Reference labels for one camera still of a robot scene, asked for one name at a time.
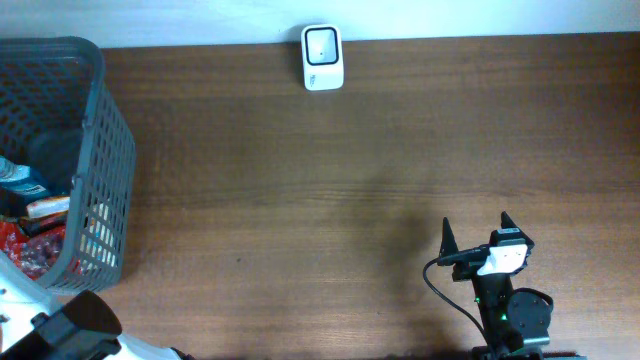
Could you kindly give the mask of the small orange snack packet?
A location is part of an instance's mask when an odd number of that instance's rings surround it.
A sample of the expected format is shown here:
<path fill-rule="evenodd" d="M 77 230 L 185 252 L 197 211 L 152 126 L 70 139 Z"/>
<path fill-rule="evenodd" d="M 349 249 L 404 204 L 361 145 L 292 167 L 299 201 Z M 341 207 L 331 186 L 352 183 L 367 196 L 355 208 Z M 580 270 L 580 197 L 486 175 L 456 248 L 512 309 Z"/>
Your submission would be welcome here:
<path fill-rule="evenodd" d="M 69 209 L 69 196 L 54 196 L 32 202 L 26 206 L 27 215 L 32 219 L 51 216 Z"/>

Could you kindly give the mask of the red snack bag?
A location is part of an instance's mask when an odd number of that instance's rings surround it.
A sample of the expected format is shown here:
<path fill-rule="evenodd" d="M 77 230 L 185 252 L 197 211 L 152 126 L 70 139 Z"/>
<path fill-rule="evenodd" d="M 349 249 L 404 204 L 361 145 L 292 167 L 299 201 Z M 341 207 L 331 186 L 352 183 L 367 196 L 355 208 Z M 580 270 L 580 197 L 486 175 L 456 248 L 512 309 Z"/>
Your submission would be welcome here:
<path fill-rule="evenodd" d="M 27 277 L 37 280 L 57 262 L 65 238 L 64 226 L 29 237 L 17 223 L 1 222 L 1 252 Z"/>

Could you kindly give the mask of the blue mouthwash bottle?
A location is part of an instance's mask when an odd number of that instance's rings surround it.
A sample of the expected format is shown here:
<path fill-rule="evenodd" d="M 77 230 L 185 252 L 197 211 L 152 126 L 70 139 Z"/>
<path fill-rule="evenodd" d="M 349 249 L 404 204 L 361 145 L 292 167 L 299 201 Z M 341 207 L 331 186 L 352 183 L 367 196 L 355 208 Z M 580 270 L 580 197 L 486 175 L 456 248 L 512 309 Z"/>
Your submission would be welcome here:
<path fill-rule="evenodd" d="M 5 157 L 1 157 L 1 187 L 18 195 L 25 204 L 53 195 L 52 186 L 36 169 L 15 164 Z"/>

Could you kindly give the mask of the yellow snack bag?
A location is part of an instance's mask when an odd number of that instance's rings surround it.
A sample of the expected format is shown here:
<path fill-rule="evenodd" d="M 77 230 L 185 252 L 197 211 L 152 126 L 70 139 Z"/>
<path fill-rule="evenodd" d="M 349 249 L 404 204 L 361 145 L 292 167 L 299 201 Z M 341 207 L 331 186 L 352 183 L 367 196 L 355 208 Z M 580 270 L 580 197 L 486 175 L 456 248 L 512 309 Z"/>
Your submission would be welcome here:
<path fill-rule="evenodd" d="M 108 227 L 109 215 L 110 208 L 99 203 L 91 207 L 85 218 L 85 234 L 81 236 L 80 250 L 95 262 L 95 265 L 88 266 L 89 269 L 96 269 L 99 264 L 116 267 L 116 238 Z"/>

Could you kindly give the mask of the black red snack packet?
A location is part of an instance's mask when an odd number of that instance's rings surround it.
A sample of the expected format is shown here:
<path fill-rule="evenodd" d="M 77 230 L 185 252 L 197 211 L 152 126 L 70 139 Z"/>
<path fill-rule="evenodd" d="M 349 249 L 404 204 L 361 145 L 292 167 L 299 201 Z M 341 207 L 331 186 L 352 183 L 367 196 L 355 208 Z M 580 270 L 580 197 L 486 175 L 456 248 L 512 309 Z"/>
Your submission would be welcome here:
<path fill-rule="evenodd" d="M 27 236 L 35 237 L 41 233 L 65 225 L 67 215 L 67 212 L 60 212 L 38 219 L 21 218 L 18 221 L 18 225 Z"/>

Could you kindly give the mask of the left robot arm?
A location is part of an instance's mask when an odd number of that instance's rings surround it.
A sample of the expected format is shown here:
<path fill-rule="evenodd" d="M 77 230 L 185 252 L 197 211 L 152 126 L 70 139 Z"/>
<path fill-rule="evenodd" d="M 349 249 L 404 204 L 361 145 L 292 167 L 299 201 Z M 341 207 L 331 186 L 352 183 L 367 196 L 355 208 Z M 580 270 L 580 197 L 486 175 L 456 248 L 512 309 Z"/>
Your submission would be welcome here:
<path fill-rule="evenodd" d="M 84 290 L 62 304 L 1 256 L 1 357 L 48 360 L 187 360 L 123 332 L 109 305 Z"/>

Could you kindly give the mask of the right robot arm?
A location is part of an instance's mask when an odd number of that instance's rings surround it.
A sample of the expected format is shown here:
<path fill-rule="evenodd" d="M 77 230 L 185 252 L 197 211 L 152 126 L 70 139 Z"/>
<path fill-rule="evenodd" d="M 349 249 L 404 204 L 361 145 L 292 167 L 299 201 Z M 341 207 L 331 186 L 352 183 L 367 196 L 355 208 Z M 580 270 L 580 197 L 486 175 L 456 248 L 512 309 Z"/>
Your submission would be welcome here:
<path fill-rule="evenodd" d="M 548 328 L 553 299 L 531 288 L 516 289 L 512 277 L 524 270 L 535 247 L 505 212 L 489 241 L 461 250 L 448 219 L 442 222 L 442 241 L 436 264 L 451 266 L 452 280 L 469 281 L 481 318 L 484 346 L 471 350 L 473 359 L 541 359 L 550 343 Z"/>

